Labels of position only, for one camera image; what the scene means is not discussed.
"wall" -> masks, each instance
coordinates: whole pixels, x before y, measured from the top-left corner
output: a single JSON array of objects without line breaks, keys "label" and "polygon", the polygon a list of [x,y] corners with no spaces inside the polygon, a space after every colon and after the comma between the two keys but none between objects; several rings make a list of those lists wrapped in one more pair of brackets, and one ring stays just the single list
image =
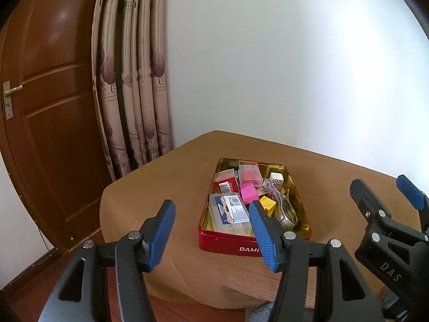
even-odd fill
[{"label": "wall", "polygon": [[280,142],[429,193],[429,42],[403,0],[168,0],[173,139]]},{"label": "wall", "polygon": [[[52,245],[46,240],[49,249]],[[0,288],[47,252],[0,155]]]}]

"table surface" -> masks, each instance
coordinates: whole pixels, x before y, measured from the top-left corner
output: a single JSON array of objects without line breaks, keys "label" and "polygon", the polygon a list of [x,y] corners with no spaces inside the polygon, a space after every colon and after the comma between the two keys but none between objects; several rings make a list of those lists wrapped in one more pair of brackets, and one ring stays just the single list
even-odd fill
[{"label": "table surface", "polygon": [[[220,158],[285,165],[299,190],[313,235],[338,238],[354,258],[366,221],[350,197],[361,178],[392,213],[392,219],[419,230],[418,212],[396,189],[395,179],[348,162],[238,134],[214,131],[174,149],[109,185],[100,208],[106,242],[119,240],[156,215],[164,199],[176,204],[176,221],[161,264],[145,275],[150,294],[175,302],[198,301],[214,308],[243,308],[273,301],[280,280],[262,258],[223,255],[198,247],[198,223]],[[374,293],[382,283],[360,263]],[[307,306],[315,296],[310,269]]]}]

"table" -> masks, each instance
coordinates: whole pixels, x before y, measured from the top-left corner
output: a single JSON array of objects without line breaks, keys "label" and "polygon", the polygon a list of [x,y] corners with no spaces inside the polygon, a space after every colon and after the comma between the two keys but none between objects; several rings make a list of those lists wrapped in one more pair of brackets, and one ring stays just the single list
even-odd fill
[{"label": "table", "polygon": [[[164,199],[176,204],[176,221],[162,262],[145,275],[148,292],[174,302],[234,309],[273,301],[280,280],[262,258],[222,255],[198,247],[198,223],[220,158],[287,166],[310,221],[312,241],[338,238],[354,258],[366,221],[349,194],[361,178],[389,208],[394,220],[420,229],[418,212],[396,189],[395,179],[348,162],[290,146],[214,131],[174,149],[109,185],[102,195],[100,223],[106,242],[119,240],[155,216]],[[358,263],[374,293],[382,283]],[[311,270],[307,306],[315,295]]]}]

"pink cube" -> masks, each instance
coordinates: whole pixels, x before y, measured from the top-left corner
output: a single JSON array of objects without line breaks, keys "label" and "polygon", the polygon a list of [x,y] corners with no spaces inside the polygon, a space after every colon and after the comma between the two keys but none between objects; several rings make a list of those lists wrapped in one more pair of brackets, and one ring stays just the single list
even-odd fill
[{"label": "pink cube", "polygon": [[258,201],[259,195],[253,183],[240,184],[240,191],[245,205],[250,204],[252,201]]}]

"red tile floor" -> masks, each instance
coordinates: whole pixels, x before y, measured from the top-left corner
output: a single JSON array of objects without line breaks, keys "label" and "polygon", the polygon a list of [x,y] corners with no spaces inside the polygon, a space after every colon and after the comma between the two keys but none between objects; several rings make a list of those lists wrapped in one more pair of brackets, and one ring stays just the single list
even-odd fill
[{"label": "red tile floor", "polygon": [[[93,237],[97,243],[104,243],[101,232]],[[27,284],[7,298],[10,306],[22,322],[37,322],[48,297],[67,266],[74,252],[67,253],[52,265],[33,277]],[[112,322],[119,322],[121,314],[117,301],[115,272],[108,269],[109,302]],[[178,304],[150,297],[157,322],[244,322],[245,310],[221,310],[207,305]]]}]

